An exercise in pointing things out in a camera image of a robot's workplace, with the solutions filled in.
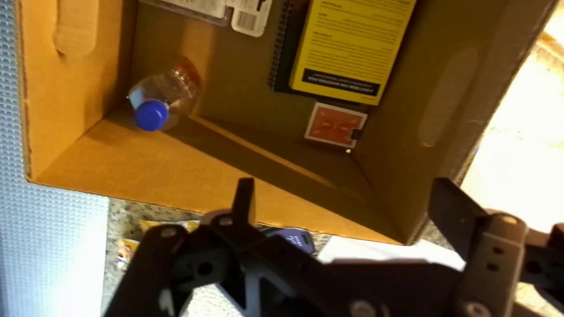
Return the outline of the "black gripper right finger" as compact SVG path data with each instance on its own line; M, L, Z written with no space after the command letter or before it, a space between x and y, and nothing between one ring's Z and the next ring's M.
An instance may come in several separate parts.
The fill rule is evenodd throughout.
M486 211L449 178L431 181L428 217L454 252L467 259Z

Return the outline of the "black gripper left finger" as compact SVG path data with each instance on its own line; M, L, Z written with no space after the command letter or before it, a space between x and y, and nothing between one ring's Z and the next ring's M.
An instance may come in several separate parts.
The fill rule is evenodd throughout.
M239 178L230 204L230 218L234 224L246 224L253 208L253 180Z

